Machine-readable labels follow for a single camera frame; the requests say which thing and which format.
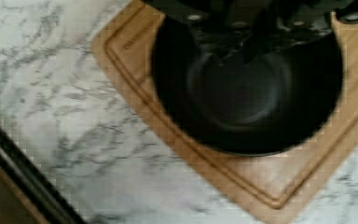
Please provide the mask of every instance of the frying pan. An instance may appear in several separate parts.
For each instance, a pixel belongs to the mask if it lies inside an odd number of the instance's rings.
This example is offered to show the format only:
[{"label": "frying pan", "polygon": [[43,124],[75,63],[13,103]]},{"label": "frying pan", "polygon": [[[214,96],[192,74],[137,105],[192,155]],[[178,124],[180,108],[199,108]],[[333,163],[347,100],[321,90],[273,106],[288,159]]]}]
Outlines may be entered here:
[{"label": "frying pan", "polygon": [[221,64],[199,49],[186,26],[161,25],[152,54],[157,95],[173,122],[210,148],[241,156],[283,152],[313,136],[329,119],[343,84],[334,34]]}]

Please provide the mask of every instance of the marble countertop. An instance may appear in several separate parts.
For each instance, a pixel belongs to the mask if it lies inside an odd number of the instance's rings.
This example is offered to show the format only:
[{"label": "marble countertop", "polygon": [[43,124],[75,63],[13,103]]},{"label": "marble countertop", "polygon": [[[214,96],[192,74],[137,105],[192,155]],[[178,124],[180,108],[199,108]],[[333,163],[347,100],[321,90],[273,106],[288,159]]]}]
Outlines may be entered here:
[{"label": "marble countertop", "polygon": [[[3,128],[89,223],[259,223],[172,153],[94,60],[92,38],[128,3],[0,0]],[[358,223],[358,147],[295,223]]]}]

